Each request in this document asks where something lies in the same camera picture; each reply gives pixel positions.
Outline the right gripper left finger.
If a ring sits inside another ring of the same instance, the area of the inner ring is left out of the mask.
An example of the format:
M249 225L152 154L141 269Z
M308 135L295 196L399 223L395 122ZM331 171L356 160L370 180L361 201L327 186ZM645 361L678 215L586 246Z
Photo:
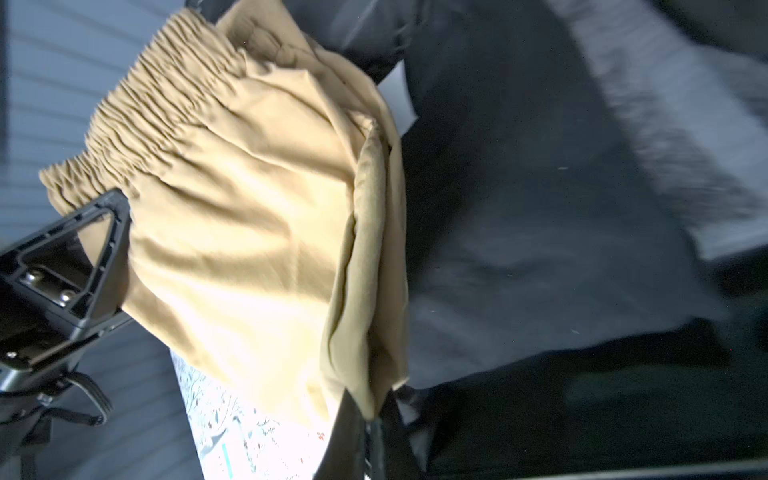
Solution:
M363 480L366 473L367 422L344 392L328 445L314 480Z

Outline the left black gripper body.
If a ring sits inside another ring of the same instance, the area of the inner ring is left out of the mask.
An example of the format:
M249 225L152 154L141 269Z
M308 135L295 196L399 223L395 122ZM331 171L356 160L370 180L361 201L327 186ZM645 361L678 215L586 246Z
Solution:
M41 304L1 289L1 464L30 456L50 441L55 419L99 427L114 406L77 370L86 351L128 325L119 311L95 333L72 340L54 329Z

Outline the tan shorts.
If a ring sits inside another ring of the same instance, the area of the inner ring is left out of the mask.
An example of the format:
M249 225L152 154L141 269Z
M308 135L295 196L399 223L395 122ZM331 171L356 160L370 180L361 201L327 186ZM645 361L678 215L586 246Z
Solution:
M406 380L400 136L281 2L171 16L40 179L64 215L127 197L123 310L267 415L373 419Z

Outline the black t-shirt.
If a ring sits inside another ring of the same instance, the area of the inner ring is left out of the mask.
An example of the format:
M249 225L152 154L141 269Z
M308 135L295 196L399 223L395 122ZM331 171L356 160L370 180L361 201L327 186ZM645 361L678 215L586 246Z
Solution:
M375 79L405 67L412 387L562 351L726 363L724 300L544 3L287 7Z

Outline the black hard-shell suitcase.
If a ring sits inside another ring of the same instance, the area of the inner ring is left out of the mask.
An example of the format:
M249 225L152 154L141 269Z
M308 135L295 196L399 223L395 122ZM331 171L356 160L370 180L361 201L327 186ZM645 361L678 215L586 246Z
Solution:
M570 34L641 171L568 26L540 2ZM610 368L562 351L434 387L408 382L394 395L422 479L764 478L767 302L725 295L688 236L725 302L714 324L725 364Z

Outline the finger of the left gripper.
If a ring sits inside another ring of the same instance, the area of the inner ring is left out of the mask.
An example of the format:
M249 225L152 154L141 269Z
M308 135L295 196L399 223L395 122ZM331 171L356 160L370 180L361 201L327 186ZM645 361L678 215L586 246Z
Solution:
M1 320L94 336L132 318L120 308L130 206L118 190L1 251Z

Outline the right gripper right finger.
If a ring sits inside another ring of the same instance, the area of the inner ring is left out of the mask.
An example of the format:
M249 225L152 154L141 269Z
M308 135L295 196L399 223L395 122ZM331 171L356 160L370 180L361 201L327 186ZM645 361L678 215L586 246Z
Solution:
M422 479L395 395L390 391L374 420L374 478Z

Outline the grey towel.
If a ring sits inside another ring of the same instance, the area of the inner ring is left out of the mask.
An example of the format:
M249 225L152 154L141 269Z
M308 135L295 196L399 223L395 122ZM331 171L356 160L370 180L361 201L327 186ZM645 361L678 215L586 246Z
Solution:
M767 5L554 1L656 192L707 259L767 243Z

